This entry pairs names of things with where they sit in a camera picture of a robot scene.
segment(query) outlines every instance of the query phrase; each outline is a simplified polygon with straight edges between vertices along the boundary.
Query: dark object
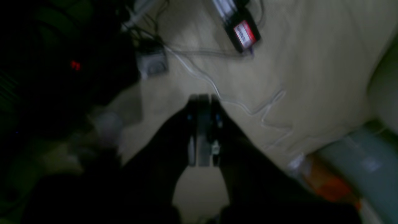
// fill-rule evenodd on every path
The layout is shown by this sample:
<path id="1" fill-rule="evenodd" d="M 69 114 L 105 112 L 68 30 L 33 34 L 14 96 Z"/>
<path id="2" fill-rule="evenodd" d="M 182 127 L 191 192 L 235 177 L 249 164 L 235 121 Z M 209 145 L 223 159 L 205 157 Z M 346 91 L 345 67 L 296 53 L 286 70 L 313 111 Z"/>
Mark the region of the dark object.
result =
<path id="1" fill-rule="evenodd" d="M 261 39 L 252 15 L 244 7 L 238 8 L 238 11 L 224 23 L 224 29 L 239 53 Z"/>
<path id="2" fill-rule="evenodd" d="M 117 160 L 106 156 L 107 160 L 96 164 L 97 169 L 79 178 L 43 180 L 21 223 L 180 223 L 172 199 L 189 165 L 187 145 L 193 122 L 187 118 L 194 107 L 190 102 L 167 120 L 122 169 L 117 168 Z M 220 223 L 361 222 L 353 206 L 326 202 L 287 177 L 218 109 L 219 113 L 210 114 L 222 121 L 216 134 L 221 145 L 219 167 L 231 204 L 222 211 Z"/>
<path id="3" fill-rule="evenodd" d="M 141 40 L 136 51 L 136 58 L 141 79 L 148 79 L 168 71 L 166 53 L 160 41 Z"/>
<path id="4" fill-rule="evenodd" d="M 235 5 L 237 8 L 243 8 L 245 7 L 247 4 L 249 4 L 250 0 L 234 0 Z"/>

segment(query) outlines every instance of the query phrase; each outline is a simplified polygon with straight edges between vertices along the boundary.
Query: white cable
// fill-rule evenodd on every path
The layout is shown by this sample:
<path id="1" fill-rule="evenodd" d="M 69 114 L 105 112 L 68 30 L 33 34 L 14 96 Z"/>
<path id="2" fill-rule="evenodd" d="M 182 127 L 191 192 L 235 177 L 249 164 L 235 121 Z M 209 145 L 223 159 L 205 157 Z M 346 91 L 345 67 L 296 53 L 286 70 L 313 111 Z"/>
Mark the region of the white cable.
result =
<path id="1" fill-rule="evenodd" d="M 150 36 L 150 35 L 147 34 L 147 33 L 144 33 L 144 35 L 148 36 L 149 38 L 154 39 L 153 36 Z M 225 96 L 223 96 L 223 95 L 220 93 L 220 91 L 219 91 L 217 85 L 215 84 L 215 82 L 213 81 L 213 79 L 212 79 L 206 72 L 204 72 L 204 71 L 201 70 L 198 66 L 196 66 L 196 65 L 193 63 L 193 61 L 192 61 L 188 56 L 183 55 L 183 57 L 185 57 L 187 60 L 189 60 L 189 61 L 191 62 L 191 64 L 192 64 L 193 66 L 196 67 L 196 69 L 198 70 L 198 72 L 195 71 L 195 70 L 193 70 L 193 69 L 180 57 L 180 55 L 178 55 L 177 53 L 175 53 L 171 48 L 169 48 L 169 47 L 166 46 L 166 45 L 164 45 L 164 47 L 165 47 L 165 49 L 166 49 L 168 52 L 170 52 L 172 55 L 174 55 L 174 56 L 181 62 L 181 64 L 190 72 L 190 76 L 191 76 L 191 77 L 197 78 L 197 79 L 200 79 L 200 80 L 203 80 L 203 81 L 209 83 L 209 84 L 213 87 L 213 89 L 214 89 L 214 91 L 215 91 L 217 97 L 220 99 L 221 102 L 239 106 L 239 107 L 240 107 L 241 109 L 243 109 L 243 111 L 244 111 L 247 115 L 249 115 L 249 116 L 254 116 L 254 115 L 257 115 L 258 113 L 260 113 L 261 111 L 264 111 L 264 114 L 263 114 L 263 116 L 261 117 L 261 120 L 260 120 L 260 126 L 263 127 L 263 128 L 270 128 L 270 129 L 274 129 L 274 130 L 283 132 L 283 135 L 282 135 L 281 137 L 279 137 L 278 139 L 276 139 L 275 141 L 273 141 L 272 143 L 270 143 L 270 144 L 264 144 L 264 145 L 262 146 L 262 149 L 263 149 L 263 150 L 269 150 L 269 149 L 271 149 L 271 148 L 277 146 L 281 141 L 283 141 L 284 139 L 288 138 L 289 136 L 291 136 L 291 135 L 293 134 L 293 127 L 292 127 L 292 126 L 287 126 L 287 127 L 278 126 L 278 125 L 275 125 L 275 124 L 269 124 L 269 123 L 266 122 L 266 120 L 265 120 L 266 117 L 267 117 L 267 115 L 268 115 L 268 113 L 269 113 L 270 110 L 272 109 L 272 107 L 286 95 L 286 91 L 285 91 L 283 88 L 279 89 L 279 90 L 271 97 L 271 99 L 270 99 L 269 101 L 267 101 L 267 102 L 261 104 L 260 106 L 258 106 L 258 107 L 257 107 L 256 109 L 254 109 L 254 110 L 250 110 L 250 109 L 249 109 L 245 104 L 243 104 L 242 102 L 239 102 L 239 101 L 237 101 L 237 100 L 227 99 Z M 304 141 L 305 141 L 305 140 L 312 140 L 312 141 L 318 141 L 318 142 L 322 142 L 322 143 L 330 143 L 330 142 L 333 142 L 333 141 L 336 141 L 336 140 L 340 140 L 340 139 L 341 139 L 341 138 L 321 139 L 321 138 L 316 138 L 316 137 L 308 136 L 308 137 L 304 138 L 303 140 L 304 140 Z M 294 145 L 292 145 L 292 146 L 290 146 L 290 147 L 287 147 L 287 148 L 283 151 L 283 153 L 284 153 L 285 155 L 287 155 L 287 156 L 292 156 L 292 155 L 297 154 L 297 150 L 295 150 L 294 152 L 289 152 L 289 150 L 290 150 L 293 146 L 294 146 Z"/>

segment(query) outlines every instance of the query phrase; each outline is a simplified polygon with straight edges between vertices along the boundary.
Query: sticker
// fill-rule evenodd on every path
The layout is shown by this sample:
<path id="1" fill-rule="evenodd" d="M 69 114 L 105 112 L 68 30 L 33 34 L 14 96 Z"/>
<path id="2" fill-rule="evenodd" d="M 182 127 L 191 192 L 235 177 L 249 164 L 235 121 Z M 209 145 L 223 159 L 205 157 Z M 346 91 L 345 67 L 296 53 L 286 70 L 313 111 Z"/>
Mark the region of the sticker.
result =
<path id="1" fill-rule="evenodd" d="M 243 48 L 246 49 L 256 42 L 253 32 L 250 29 L 249 24 L 246 22 L 246 20 L 243 20 L 240 24 L 238 24 L 234 28 L 234 31 L 238 36 Z"/>

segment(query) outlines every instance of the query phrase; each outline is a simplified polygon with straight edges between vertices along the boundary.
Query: wire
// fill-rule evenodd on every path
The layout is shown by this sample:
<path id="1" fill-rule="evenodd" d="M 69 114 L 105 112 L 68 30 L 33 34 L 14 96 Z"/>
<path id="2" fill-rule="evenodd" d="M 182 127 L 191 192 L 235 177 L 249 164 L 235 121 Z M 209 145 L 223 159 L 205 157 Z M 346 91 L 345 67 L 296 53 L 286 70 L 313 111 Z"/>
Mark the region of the wire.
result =
<path id="1" fill-rule="evenodd" d="M 27 199 L 29 199 L 30 195 L 32 192 L 28 192 L 26 195 L 24 195 L 18 202 L 16 202 L 13 206 L 11 206 L 9 209 L 4 211 L 3 213 L 0 213 L 0 219 L 6 218 L 9 214 L 11 214 L 13 211 L 19 208 L 25 202 Z"/>
<path id="2" fill-rule="evenodd" d="M 80 21 L 78 21 L 75 17 L 73 17 L 73 16 L 71 16 L 70 14 L 68 14 L 64 9 L 62 9 L 62 8 L 56 6 L 56 5 L 50 4 L 50 3 L 44 4 L 43 7 L 47 7 L 47 8 L 50 8 L 50 9 L 52 9 L 52 10 L 55 10 L 55 11 L 61 13 L 61 14 L 62 14 L 63 16 L 65 16 L 65 17 L 66 17 L 78 30 L 80 30 L 80 31 L 82 30 L 82 29 L 81 29 L 81 26 L 80 26 L 80 24 L 79 24 Z"/>
<path id="3" fill-rule="evenodd" d="M 152 19 L 155 24 L 155 33 L 159 33 L 159 17 L 167 10 L 170 6 L 170 0 L 165 0 L 163 4 L 159 7 L 158 12 L 156 13 L 155 19 Z"/>
<path id="4" fill-rule="evenodd" d="M 264 18 L 265 18 L 265 6 L 264 6 L 264 1 L 263 0 L 259 0 L 260 3 L 260 9 L 261 9 L 261 17 L 260 19 L 256 22 L 256 25 L 258 27 L 261 27 L 264 23 Z"/>
<path id="5" fill-rule="evenodd" d="M 163 46 L 167 46 L 167 47 L 170 47 L 170 45 L 178 46 L 173 43 L 166 43 L 159 36 L 153 35 L 150 32 L 148 32 L 138 26 L 128 28 L 125 24 L 123 24 L 123 25 L 131 32 L 136 31 L 139 35 L 141 32 L 144 33 L 147 37 L 159 42 Z M 199 48 L 199 49 L 195 49 L 195 50 L 189 49 L 189 50 L 173 50 L 173 51 L 176 54 L 184 55 L 184 56 L 219 57 L 219 58 L 228 58 L 228 59 L 244 59 L 244 58 L 249 58 L 250 56 L 251 56 L 251 58 L 253 57 L 252 53 L 237 54 L 237 53 L 232 53 L 232 51 L 218 51 L 218 50 L 206 49 L 206 48 Z"/>

